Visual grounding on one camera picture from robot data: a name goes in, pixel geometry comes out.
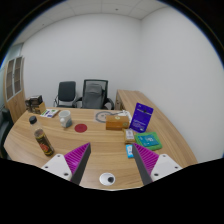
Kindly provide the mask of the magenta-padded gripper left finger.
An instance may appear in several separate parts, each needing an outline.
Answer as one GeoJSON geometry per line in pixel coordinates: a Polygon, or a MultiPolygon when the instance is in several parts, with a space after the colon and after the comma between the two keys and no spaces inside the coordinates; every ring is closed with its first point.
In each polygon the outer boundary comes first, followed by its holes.
{"type": "Polygon", "coordinates": [[[79,146],[67,154],[56,154],[42,169],[79,185],[91,154],[89,143],[79,146]]]}

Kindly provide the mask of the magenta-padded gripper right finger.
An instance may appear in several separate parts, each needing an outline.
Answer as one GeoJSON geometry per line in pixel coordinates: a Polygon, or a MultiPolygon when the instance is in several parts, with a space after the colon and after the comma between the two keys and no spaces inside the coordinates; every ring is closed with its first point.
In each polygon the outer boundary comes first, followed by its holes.
{"type": "Polygon", "coordinates": [[[137,143],[132,144],[132,153],[143,185],[148,185],[182,169],[167,154],[158,155],[137,143]]]}

